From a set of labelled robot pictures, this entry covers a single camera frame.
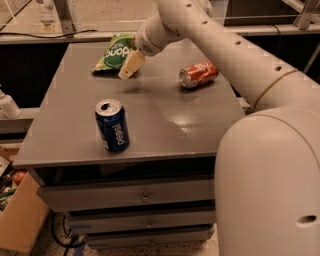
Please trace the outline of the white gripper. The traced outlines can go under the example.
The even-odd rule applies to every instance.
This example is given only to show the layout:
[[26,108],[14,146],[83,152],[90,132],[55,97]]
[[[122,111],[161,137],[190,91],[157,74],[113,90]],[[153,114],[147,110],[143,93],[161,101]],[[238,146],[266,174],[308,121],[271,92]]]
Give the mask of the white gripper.
[[145,62],[145,56],[155,56],[164,48],[180,41],[182,36],[165,26],[158,13],[148,18],[139,28],[135,36],[135,46],[138,50],[131,51],[125,59],[118,76],[121,79],[130,78]]

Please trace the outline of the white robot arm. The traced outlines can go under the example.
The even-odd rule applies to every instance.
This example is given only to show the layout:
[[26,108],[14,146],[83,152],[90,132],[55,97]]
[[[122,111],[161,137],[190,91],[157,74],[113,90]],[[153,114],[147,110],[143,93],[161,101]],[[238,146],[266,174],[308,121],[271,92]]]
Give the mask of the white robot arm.
[[208,0],[156,1],[136,47],[190,39],[254,110],[218,147],[219,255],[320,256],[320,86],[212,20]]

